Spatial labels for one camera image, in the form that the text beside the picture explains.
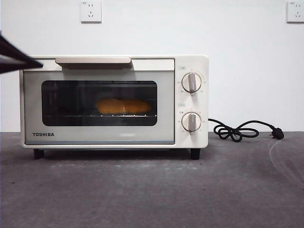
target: gray surface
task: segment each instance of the gray surface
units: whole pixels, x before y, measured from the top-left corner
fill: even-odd
[[[299,228],[304,133],[185,150],[47,151],[1,134],[2,228]]]

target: oven rack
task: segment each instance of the oven rack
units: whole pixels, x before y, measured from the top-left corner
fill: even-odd
[[[114,114],[108,114],[108,115],[43,115],[43,117],[157,117],[157,115],[131,115],[131,114],[122,114],[122,115],[114,115]]]

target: oven door handle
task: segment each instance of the oven door handle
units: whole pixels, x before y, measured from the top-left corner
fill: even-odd
[[[55,62],[63,69],[116,69],[132,68],[129,57],[58,57]]]

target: electrical outlet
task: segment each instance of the electrical outlet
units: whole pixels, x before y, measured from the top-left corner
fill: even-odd
[[[287,22],[304,22],[304,1],[287,2]]]
[[[101,22],[101,1],[83,1],[80,3],[81,22]]]

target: white knob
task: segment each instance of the white knob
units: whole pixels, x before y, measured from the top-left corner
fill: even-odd
[[[200,116],[196,113],[187,113],[183,116],[181,124],[188,132],[194,132],[200,128]]]
[[[187,92],[193,93],[200,88],[200,76],[195,73],[188,73],[183,77],[181,84]]]

